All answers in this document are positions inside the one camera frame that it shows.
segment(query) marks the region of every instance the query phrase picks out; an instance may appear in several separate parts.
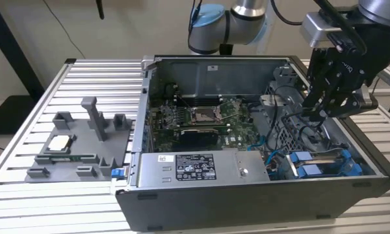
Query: gray holder post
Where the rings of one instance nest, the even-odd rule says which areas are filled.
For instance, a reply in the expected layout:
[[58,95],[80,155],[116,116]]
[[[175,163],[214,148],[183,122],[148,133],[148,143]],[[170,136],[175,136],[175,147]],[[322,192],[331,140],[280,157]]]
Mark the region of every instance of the gray holder post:
[[104,133],[104,119],[100,117],[96,108],[96,98],[95,97],[83,97],[80,101],[80,106],[86,109],[88,114],[88,126],[95,131],[96,137],[99,141],[104,141],[107,136]]
[[68,130],[67,122],[71,121],[72,119],[68,112],[57,112],[51,120],[54,127],[58,130]]
[[130,125],[127,123],[127,119],[124,114],[114,114],[114,118],[111,119],[115,131],[128,130]]
[[95,176],[96,173],[95,173],[95,170],[92,169],[91,166],[78,166],[76,167],[76,170],[75,170],[75,173],[79,177],[82,176]]
[[110,176],[111,174],[111,169],[116,167],[116,163],[115,163],[115,159],[111,158],[110,162],[106,163],[104,158],[100,159],[99,161],[99,171],[102,173],[103,176]]
[[30,178],[45,178],[49,176],[49,171],[45,167],[37,167],[27,169],[27,176]]

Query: robotic arm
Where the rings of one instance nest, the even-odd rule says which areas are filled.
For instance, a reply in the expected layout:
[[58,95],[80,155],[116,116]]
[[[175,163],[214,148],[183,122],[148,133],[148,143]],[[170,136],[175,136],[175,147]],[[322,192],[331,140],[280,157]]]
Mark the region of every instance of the robotic arm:
[[359,0],[332,8],[314,0],[319,12],[307,13],[300,32],[312,49],[302,103],[310,121],[346,117],[378,106],[367,92],[376,74],[390,65],[390,0]]
[[[302,115],[322,121],[326,116],[346,117],[378,106],[367,86],[390,65],[390,0],[359,0],[352,7],[336,8],[327,0],[314,2],[320,10],[307,13],[300,26],[314,48]],[[187,38],[195,54],[211,54],[226,44],[247,44],[262,36],[263,0],[236,0],[230,11],[199,6],[192,10]]]

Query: metal aluminum table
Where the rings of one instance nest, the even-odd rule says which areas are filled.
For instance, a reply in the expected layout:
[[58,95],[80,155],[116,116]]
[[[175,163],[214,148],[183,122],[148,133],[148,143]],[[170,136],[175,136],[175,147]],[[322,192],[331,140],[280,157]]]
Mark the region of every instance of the metal aluminum table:
[[[33,164],[53,129],[57,111],[86,118],[79,102],[96,96],[104,117],[124,113],[135,119],[140,86],[139,60],[76,60],[63,65],[35,108],[0,156],[0,234],[1,233],[116,233],[131,234],[119,211],[110,182],[26,184],[26,168]],[[390,161],[390,114],[382,107],[352,116]],[[127,149],[131,148],[132,134]],[[276,223],[202,230],[186,234],[359,234],[390,233],[390,191],[360,201],[331,220]]]

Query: blue latch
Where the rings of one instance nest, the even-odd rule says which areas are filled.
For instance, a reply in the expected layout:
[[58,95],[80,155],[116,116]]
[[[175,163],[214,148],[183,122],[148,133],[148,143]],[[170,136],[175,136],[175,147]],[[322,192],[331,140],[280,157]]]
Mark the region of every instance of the blue latch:
[[124,170],[123,169],[111,169],[111,178],[123,179]]

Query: motherboard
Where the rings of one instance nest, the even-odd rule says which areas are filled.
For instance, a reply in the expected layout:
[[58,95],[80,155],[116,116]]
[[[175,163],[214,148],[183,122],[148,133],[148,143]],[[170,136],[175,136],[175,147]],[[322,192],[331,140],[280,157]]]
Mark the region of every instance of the motherboard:
[[150,126],[154,152],[244,151],[262,138],[247,103],[236,97],[164,100],[150,109]]

